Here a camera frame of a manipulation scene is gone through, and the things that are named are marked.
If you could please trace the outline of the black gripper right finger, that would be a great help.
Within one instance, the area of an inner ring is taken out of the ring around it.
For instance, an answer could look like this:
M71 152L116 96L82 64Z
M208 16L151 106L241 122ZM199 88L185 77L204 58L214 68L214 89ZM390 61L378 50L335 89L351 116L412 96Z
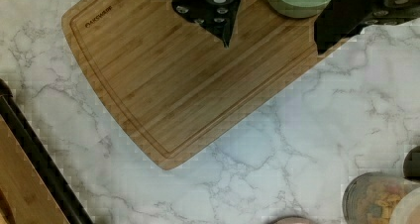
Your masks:
M319 55L371 25L395 26L419 18L420 0L331 0L314 23Z

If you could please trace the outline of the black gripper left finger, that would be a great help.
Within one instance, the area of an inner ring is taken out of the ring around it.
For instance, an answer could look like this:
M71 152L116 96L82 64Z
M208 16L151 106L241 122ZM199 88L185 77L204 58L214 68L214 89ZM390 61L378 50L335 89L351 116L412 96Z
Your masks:
M171 0L171 7L185 21L197 24L227 48L240 3L241 0Z

